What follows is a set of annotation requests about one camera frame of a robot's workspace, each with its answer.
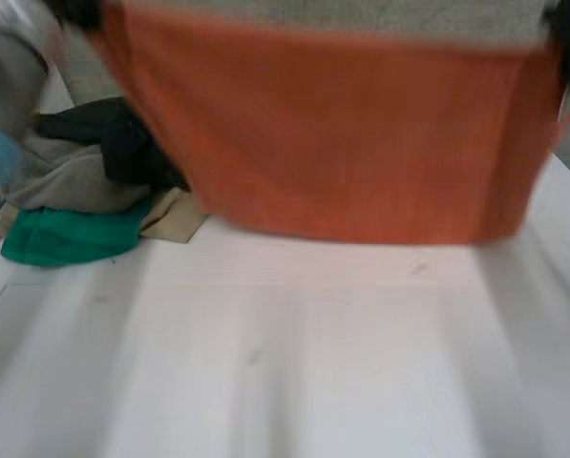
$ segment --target white surface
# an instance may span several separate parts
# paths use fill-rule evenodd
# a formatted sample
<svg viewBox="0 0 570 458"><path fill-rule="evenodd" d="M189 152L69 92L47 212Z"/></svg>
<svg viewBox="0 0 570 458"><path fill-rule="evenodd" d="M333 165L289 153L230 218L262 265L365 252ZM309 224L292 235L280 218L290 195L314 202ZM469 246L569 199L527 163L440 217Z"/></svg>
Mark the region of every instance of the white surface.
<svg viewBox="0 0 570 458"><path fill-rule="evenodd" d="M0 258L0 457L570 458L570 173L519 237Z"/></svg>

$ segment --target green cloth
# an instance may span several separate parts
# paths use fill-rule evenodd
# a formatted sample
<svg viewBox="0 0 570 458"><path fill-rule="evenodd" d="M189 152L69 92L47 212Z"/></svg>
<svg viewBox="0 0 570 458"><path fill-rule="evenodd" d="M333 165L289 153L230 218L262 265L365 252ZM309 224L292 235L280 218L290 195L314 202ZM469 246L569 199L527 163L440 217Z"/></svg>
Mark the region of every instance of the green cloth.
<svg viewBox="0 0 570 458"><path fill-rule="evenodd" d="M120 255L137 246L140 223L150 206L146 198L119 214L21 210L0 253L8 260L41 267Z"/></svg>

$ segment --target beige cloth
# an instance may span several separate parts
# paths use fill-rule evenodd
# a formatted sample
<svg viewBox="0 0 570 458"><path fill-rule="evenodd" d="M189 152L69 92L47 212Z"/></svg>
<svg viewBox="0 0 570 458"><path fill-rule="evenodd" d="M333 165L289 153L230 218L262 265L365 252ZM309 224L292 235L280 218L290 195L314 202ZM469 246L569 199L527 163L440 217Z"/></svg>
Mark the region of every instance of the beige cloth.
<svg viewBox="0 0 570 458"><path fill-rule="evenodd" d="M3 239L9 233L11 226L17 218L19 209L11 203L5 203L0 208L0 238Z"/></svg>
<svg viewBox="0 0 570 458"><path fill-rule="evenodd" d="M160 195L149 214L142 220L140 235L187 243L208 218L200 213L191 193L173 188Z"/></svg>

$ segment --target orange cloth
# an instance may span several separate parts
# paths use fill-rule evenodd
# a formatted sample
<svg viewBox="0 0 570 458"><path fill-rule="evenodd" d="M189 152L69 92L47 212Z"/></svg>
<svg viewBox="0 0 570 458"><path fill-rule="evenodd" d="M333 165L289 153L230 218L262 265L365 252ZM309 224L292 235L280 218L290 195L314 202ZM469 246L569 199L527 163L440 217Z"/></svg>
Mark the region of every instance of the orange cloth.
<svg viewBox="0 0 570 458"><path fill-rule="evenodd" d="M377 243L513 235L558 133L559 53L108 6L93 43L205 213Z"/></svg>

